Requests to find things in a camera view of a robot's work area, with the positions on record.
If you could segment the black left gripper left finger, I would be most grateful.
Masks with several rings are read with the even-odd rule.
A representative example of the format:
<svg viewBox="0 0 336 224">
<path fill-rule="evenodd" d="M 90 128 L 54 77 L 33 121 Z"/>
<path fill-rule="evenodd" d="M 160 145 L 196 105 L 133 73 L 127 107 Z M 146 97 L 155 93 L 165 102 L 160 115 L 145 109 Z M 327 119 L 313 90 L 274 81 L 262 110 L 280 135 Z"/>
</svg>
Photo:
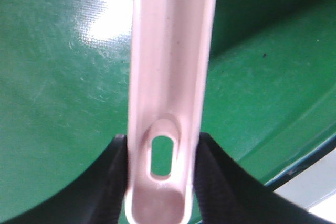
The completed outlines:
<svg viewBox="0 0 336 224">
<path fill-rule="evenodd" d="M 127 137 L 118 134 L 66 188 L 7 223 L 118 223 L 127 179 Z"/>
</svg>

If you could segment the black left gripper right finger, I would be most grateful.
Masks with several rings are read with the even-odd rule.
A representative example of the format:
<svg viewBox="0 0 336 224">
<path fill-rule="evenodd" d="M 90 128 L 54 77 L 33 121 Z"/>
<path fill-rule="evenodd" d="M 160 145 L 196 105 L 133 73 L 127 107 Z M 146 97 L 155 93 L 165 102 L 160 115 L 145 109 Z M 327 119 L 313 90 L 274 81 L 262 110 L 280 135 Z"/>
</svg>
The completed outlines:
<svg viewBox="0 0 336 224">
<path fill-rule="evenodd" d="M 206 132 L 199 135 L 194 190 L 203 223 L 328 223 L 253 178 Z"/>
</svg>

